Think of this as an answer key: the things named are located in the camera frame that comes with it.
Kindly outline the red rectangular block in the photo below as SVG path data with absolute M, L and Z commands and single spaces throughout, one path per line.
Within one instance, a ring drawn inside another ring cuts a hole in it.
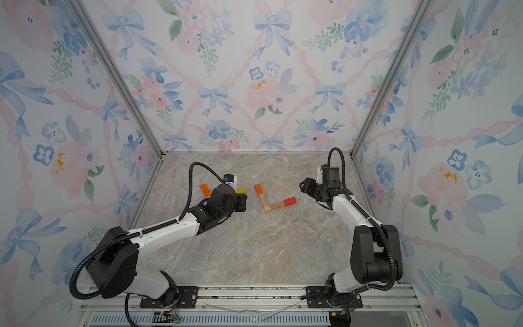
M 297 200 L 295 199 L 295 197 L 292 197 L 292 198 L 288 198 L 286 200 L 284 200 L 284 204 L 286 207 L 290 206 L 290 205 L 293 205 L 293 204 L 296 204 L 297 203 Z

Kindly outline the long natural wood block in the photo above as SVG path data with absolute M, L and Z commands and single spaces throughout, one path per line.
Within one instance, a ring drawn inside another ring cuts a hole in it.
M 269 204 L 268 204 L 268 200 L 267 200 L 266 197 L 265 197 L 265 194 L 264 194 L 264 193 L 261 193 L 261 194 L 259 195 L 259 197 L 260 197 L 260 200 L 261 200 L 261 203 L 263 204 L 263 206 L 264 206 L 264 207 L 268 207 Z

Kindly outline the orange rectangular block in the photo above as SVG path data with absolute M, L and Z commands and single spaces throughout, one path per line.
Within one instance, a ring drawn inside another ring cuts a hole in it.
M 262 195 L 262 194 L 264 194 L 264 190 L 262 189 L 262 187 L 261 187 L 260 184 L 255 185 L 255 190 L 256 190 L 256 192 L 257 192 L 257 195 Z

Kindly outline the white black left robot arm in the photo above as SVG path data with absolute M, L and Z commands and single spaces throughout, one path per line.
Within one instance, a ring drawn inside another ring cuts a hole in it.
M 211 197 L 189 208 L 184 218 L 176 217 L 169 225 L 158 223 L 129 232 L 111 229 L 99 244 L 107 245 L 87 264 L 89 273 L 102 298 L 135 294 L 152 299 L 162 307 L 174 305 L 180 291 L 165 271 L 146 272 L 138 261 L 171 243 L 195 237 L 225 222 L 233 213 L 245 212 L 248 196 L 236 193 L 227 184 L 213 189 Z

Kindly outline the small orange block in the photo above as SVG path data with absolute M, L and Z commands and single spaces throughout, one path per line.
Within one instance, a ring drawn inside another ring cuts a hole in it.
M 200 189 L 201 189 L 202 193 L 204 194 L 205 198 L 211 197 L 212 192 L 210 191 L 210 189 L 208 188 L 208 186 L 206 184 L 201 184 Z

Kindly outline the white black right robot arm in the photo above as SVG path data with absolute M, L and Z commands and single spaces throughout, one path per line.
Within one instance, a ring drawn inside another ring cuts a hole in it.
M 344 187 L 337 167 L 320 166 L 317 178 L 306 178 L 300 190 L 317 203 L 325 204 L 353 228 L 348 267 L 330 275 L 325 283 L 329 304 L 341 307 L 365 291 L 391 290 L 403 276 L 398 230 L 381 223 L 361 207 Z

